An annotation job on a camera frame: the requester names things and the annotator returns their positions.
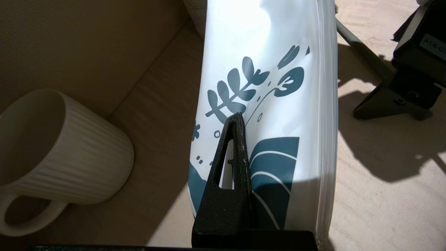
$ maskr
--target ribbed ceramic mug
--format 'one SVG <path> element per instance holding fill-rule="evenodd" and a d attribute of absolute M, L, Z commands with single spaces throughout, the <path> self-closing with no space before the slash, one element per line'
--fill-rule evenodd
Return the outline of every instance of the ribbed ceramic mug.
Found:
<path fill-rule="evenodd" d="M 0 234 L 30 234 L 68 203 L 110 198 L 127 180 L 133 157 L 124 132 L 61 92 L 21 97 L 0 115 Z M 30 221 L 9 225 L 6 210 L 21 195 L 51 202 Z"/>

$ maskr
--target white plastic bag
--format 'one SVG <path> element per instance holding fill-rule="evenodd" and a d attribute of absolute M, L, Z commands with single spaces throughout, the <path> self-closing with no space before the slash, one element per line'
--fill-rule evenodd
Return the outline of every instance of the white plastic bag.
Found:
<path fill-rule="evenodd" d="M 194 215 L 223 124 L 238 111 L 261 228 L 327 240 L 338 122 L 333 0 L 208 1 L 189 166 Z M 224 188 L 231 157 L 229 146 Z"/>

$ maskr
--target leaf print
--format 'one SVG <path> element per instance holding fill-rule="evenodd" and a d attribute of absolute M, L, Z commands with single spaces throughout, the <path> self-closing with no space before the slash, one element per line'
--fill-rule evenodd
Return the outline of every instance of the leaf print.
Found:
<path fill-rule="evenodd" d="M 224 115 L 224 113 L 222 111 L 217 110 L 215 112 L 215 115 L 217 116 L 217 119 L 219 119 L 222 124 L 224 124 L 226 122 L 227 116 Z"/>
<path fill-rule="evenodd" d="M 214 91 L 212 90 L 207 91 L 207 100 L 209 101 L 209 105 L 211 106 L 212 109 L 217 108 L 217 102 L 219 101 L 219 98 L 217 97 L 217 94 Z"/>
<path fill-rule="evenodd" d="M 246 110 L 246 106 L 244 104 L 240 104 L 238 102 L 231 102 L 231 103 L 227 104 L 227 108 L 228 108 L 228 110 L 231 111 L 231 113 L 237 113 L 237 112 L 244 113 Z"/>
<path fill-rule="evenodd" d="M 235 94 L 240 92 L 240 74 L 237 68 L 229 71 L 227 74 L 227 83 Z"/>
<path fill-rule="evenodd" d="M 297 91 L 301 87 L 303 81 L 304 81 L 304 69 L 302 67 L 296 67 L 289 70 L 279 80 L 279 83 L 277 84 L 278 86 L 283 82 L 285 83 L 281 86 L 281 88 L 277 88 L 274 91 L 274 96 L 283 97 Z"/>
<path fill-rule="evenodd" d="M 229 100 L 229 89 L 227 88 L 227 85 L 225 82 L 219 81 L 217 83 L 217 91 L 219 92 L 219 96 L 223 102 Z"/>
<path fill-rule="evenodd" d="M 248 83 L 251 83 L 251 79 L 254 76 L 254 64 L 250 57 L 244 57 L 242 61 L 242 70 Z"/>
<path fill-rule="evenodd" d="M 194 133 L 192 134 L 192 141 L 200 137 L 200 133 L 198 132 L 199 129 L 200 129 L 200 124 L 197 125 L 197 121 L 195 121 Z"/>
<path fill-rule="evenodd" d="M 255 90 L 246 90 L 239 94 L 239 98 L 244 101 L 250 101 L 256 94 Z"/>
<path fill-rule="evenodd" d="M 264 73 L 260 73 L 260 70 L 257 70 L 256 73 L 254 74 L 254 76 L 252 77 L 252 83 L 254 85 L 260 85 L 263 82 L 265 82 L 265 80 L 268 78 L 269 76 L 269 71 L 265 71 Z"/>
<path fill-rule="evenodd" d="M 288 65 L 289 63 L 291 63 L 291 61 L 293 61 L 296 56 L 299 53 L 299 46 L 292 46 L 289 51 L 285 54 L 285 56 L 282 58 L 282 60 L 279 62 L 279 64 L 277 65 L 277 68 L 280 70 L 283 67 L 285 67 L 286 65 Z"/>

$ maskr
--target light wooden surface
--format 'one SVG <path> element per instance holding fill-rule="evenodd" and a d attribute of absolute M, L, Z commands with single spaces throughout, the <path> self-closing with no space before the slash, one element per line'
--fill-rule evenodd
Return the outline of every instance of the light wooden surface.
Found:
<path fill-rule="evenodd" d="M 384 60 L 392 34 L 415 10 L 409 0 L 337 0 L 337 18 Z M 341 251 L 444 251 L 446 96 L 420 122 L 409 115 L 358 121 L 353 108 L 381 80 L 339 37 L 339 145 L 330 240 Z M 202 41 L 186 26 L 111 121 L 135 144 L 124 188 L 94 206 L 71 205 L 35 243 L 189 247 L 193 218 L 187 162 Z"/>
<path fill-rule="evenodd" d="M 336 0 L 336 17 L 384 60 L 415 0 Z M 358 121 L 351 112 L 381 79 L 338 36 L 339 143 L 330 239 L 336 250 L 446 249 L 446 97 L 434 117 Z"/>

